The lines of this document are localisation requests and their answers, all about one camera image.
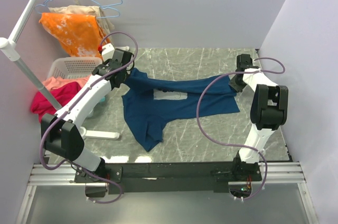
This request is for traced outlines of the blue t-shirt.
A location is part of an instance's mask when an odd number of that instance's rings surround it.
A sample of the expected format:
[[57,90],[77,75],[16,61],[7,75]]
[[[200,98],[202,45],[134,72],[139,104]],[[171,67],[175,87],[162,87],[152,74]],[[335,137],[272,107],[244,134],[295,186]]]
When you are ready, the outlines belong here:
[[162,142],[163,129],[173,120],[239,112],[229,77],[216,83],[214,79],[159,80],[133,69],[122,99],[124,119],[135,140],[149,152]]

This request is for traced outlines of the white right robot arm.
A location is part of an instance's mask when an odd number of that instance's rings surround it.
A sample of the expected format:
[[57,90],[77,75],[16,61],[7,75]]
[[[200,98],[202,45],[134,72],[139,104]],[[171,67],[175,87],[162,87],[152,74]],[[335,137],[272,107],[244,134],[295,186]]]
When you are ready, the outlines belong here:
[[254,91],[250,110],[251,129],[246,142],[240,148],[232,165],[232,176],[237,181],[259,175],[258,162],[265,153],[270,136],[287,119],[288,88],[271,81],[262,70],[253,64],[248,54],[237,56],[237,68],[229,86],[242,92],[248,86]]

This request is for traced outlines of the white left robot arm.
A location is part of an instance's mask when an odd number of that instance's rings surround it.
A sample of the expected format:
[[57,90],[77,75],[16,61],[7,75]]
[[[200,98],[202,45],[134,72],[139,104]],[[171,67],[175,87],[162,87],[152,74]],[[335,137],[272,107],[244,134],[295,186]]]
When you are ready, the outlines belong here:
[[94,68],[85,86],[64,107],[53,115],[45,114],[40,151],[47,150],[81,167],[94,183],[107,178],[105,161],[85,147],[80,128],[96,104],[125,82],[134,59],[131,52],[116,49],[111,59]]

